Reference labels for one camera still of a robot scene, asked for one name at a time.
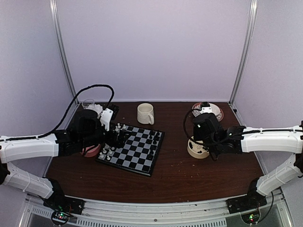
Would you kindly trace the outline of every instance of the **table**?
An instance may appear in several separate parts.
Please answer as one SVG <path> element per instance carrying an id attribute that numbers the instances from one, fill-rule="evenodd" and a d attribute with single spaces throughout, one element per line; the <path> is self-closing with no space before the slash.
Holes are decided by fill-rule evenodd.
<path id="1" fill-rule="evenodd" d="M 55 157 L 47 177 L 58 180 L 66 195 L 131 203 L 204 201 L 246 194 L 250 182 L 262 175 L 254 153 L 222 154 L 216 162 L 188 154 L 182 122 L 194 103 L 152 103 L 155 124 L 148 126 L 136 120 L 139 102 L 115 104 L 120 111 L 114 122 L 165 131 L 152 177 L 103 165 L 80 154 Z M 215 104 L 224 112 L 224 128 L 239 125 L 227 103 Z M 189 132 L 192 119 L 191 115 L 187 120 Z"/>

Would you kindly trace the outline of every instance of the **wooden table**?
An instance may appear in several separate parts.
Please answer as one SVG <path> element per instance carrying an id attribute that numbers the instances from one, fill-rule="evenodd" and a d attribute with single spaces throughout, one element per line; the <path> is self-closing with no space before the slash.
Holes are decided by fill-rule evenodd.
<path id="1" fill-rule="evenodd" d="M 141 126 L 136 120 L 139 103 L 116 103 L 115 122 Z M 103 165 L 80 154 L 53 159 L 47 177 L 56 179 L 64 192 L 85 199 L 164 203 L 203 201 L 242 195 L 250 182 L 262 175 L 254 153 L 195 159 L 187 152 L 182 122 L 193 103 L 152 103 L 155 124 L 145 128 L 165 131 L 152 177 Z M 224 112 L 223 127 L 239 125 L 227 103 L 216 103 Z M 193 116 L 187 120 L 192 131 Z"/>

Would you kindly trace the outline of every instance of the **wall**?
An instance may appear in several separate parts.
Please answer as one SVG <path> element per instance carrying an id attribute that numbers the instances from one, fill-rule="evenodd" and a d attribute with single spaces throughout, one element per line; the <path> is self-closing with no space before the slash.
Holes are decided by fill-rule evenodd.
<path id="1" fill-rule="evenodd" d="M 0 135 L 47 132 L 72 99 L 49 1 L 1 0 L 0 9 Z M 48 161 L 33 158 L 14 164 L 42 176 Z M 20 190 L 0 186 L 0 226 L 17 225 L 25 196 Z"/>
<path id="2" fill-rule="evenodd" d="M 76 90 L 110 84 L 116 101 L 227 101 L 249 10 L 250 0 L 58 1 Z"/>
<path id="3" fill-rule="evenodd" d="M 300 0 L 258 2 L 250 53 L 235 102 L 251 127 L 289 127 L 303 120 L 303 4 Z M 268 171 L 290 155 L 260 152 Z M 302 226 L 302 179 L 283 188 L 296 227 Z"/>

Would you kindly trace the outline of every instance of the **chessboard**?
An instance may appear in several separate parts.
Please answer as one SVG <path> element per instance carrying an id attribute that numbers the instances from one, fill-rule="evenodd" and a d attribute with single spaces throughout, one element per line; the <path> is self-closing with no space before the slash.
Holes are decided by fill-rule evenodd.
<path id="1" fill-rule="evenodd" d="M 129 133 L 122 148 L 105 145 L 97 155 L 96 161 L 151 176 L 164 138 L 164 132 L 125 125 Z"/>

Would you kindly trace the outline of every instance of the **mug handle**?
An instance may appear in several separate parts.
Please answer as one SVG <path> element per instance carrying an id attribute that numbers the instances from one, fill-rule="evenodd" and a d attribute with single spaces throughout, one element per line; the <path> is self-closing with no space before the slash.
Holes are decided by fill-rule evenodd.
<path id="1" fill-rule="evenodd" d="M 153 115 L 149 114 L 148 116 L 150 117 L 150 124 L 154 124 L 155 123 L 155 119 L 154 119 Z"/>

